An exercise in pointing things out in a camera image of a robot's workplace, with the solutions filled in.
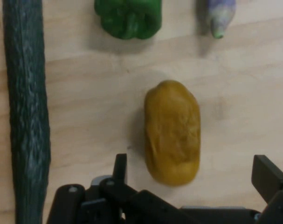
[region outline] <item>potato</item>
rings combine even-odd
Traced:
[[[181,83],[161,82],[145,97],[145,162],[158,182],[192,181],[200,165],[200,109]]]

